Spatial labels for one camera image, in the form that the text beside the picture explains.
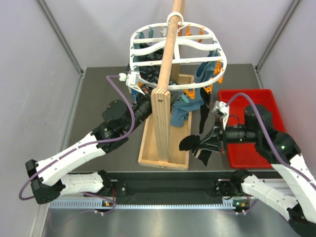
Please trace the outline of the blue ribbed sock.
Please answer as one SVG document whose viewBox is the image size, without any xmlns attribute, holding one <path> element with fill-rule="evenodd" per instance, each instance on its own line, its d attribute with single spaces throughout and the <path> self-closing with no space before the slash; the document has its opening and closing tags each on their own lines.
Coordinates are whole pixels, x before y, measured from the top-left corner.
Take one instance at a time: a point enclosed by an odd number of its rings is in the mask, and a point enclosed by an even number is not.
<svg viewBox="0 0 316 237">
<path fill-rule="evenodd" d="M 201 63 L 195 71 L 194 82 L 201 83 L 213 78 L 216 64 L 217 63 L 215 61 Z M 200 110 L 200 107 L 203 104 L 203 100 L 200 95 L 201 89 L 202 88 L 197 88 L 195 90 L 194 99 L 188 97 L 188 102 L 180 99 L 173 104 L 170 119 L 171 126 L 182 127 L 184 125 L 184 121 L 188 118 L 189 112 Z"/>
</svg>

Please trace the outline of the white round clip hanger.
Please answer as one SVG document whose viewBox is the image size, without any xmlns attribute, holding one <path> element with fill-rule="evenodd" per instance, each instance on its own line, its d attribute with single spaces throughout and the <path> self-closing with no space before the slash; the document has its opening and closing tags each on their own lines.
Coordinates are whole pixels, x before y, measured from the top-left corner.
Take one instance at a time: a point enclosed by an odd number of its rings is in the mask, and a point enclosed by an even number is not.
<svg viewBox="0 0 316 237">
<path fill-rule="evenodd" d="M 201 24 L 193 23 L 193 22 L 185 22 L 183 15 L 180 12 L 174 11 L 170 13 L 167 17 L 167 20 L 170 19 L 171 16 L 178 15 L 181 17 L 181 20 L 178 22 L 178 36 L 175 40 L 175 48 L 174 48 L 174 57 L 172 59 L 172 65 L 174 64 L 190 64 L 190 63 L 203 63 L 203 62 L 213 62 L 215 61 L 215 77 L 209 79 L 208 81 L 201 83 L 191 83 L 191 84 L 183 84 L 183 85 L 169 85 L 169 91 L 177 91 L 177 90 L 185 90 L 185 89 L 197 89 L 201 87 L 208 87 L 215 82 L 219 81 L 227 68 L 227 58 L 226 55 L 218 42 L 215 34 L 206 26 Z M 160 38 L 143 38 L 138 39 L 137 36 L 143 32 L 144 30 L 150 30 L 153 28 L 161 27 L 163 36 Z M 135 71 L 136 67 L 142 66 L 155 66 L 161 65 L 162 60 L 156 61 L 144 61 L 144 62 L 133 62 L 134 56 L 147 55 L 153 53 L 154 51 L 161 49 L 166 46 L 166 35 L 169 27 L 169 23 L 167 21 L 165 23 L 155 23 L 146 25 L 137 31 L 135 31 L 130 38 L 130 50 L 129 50 L 129 65 L 131 67 L 131 71 Z M 134 44 L 140 43 L 149 43 L 151 46 L 143 49 L 135 49 L 133 48 Z M 188 46 L 200 51 L 216 51 L 218 52 L 218 56 L 207 56 L 207 57 L 191 57 L 191 58 L 182 58 L 180 56 L 180 46 Z M 158 86 L 158 83 L 150 83 L 140 77 L 139 82 L 147 84 L 153 88 Z"/>
</svg>

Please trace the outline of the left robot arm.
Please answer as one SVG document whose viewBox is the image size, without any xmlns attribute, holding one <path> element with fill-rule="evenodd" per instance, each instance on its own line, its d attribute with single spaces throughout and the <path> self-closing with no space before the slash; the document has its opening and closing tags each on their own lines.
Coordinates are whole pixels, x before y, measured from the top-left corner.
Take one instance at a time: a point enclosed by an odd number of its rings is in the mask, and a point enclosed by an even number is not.
<svg viewBox="0 0 316 237">
<path fill-rule="evenodd" d="M 113 185 L 106 171 L 88 174 L 73 174 L 72 171 L 118 149 L 128 141 L 128 132 L 134 131 L 151 114 L 149 95 L 139 94 L 133 105 L 122 100 L 112 101 L 102 113 L 104 121 L 79 142 L 48 159 L 26 162 L 36 202 L 45 204 L 75 193 L 108 195 Z"/>
</svg>

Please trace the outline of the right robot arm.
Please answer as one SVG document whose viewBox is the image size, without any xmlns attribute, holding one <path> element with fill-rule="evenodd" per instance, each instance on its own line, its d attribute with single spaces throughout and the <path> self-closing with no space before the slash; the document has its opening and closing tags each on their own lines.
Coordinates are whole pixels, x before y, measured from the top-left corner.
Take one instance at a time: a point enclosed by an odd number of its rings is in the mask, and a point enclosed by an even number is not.
<svg viewBox="0 0 316 237">
<path fill-rule="evenodd" d="M 213 113 L 219 116 L 211 131 L 194 138 L 190 149 L 193 155 L 207 164 L 213 152 L 223 145 L 250 143 L 283 178 L 292 195 L 286 195 L 259 180 L 245 169 L 237 170 L 230 178 L 229 196 L 250 195 L 278 212 L 301 237 L 316 235 L 316 180 L 305 163 L 301 149 L 287 133 L 273 125 L 273 115 L 262 105 L 249 105 L 245 122 L 228 125 L 230 107 L 217 101 Z"/>
</svg>

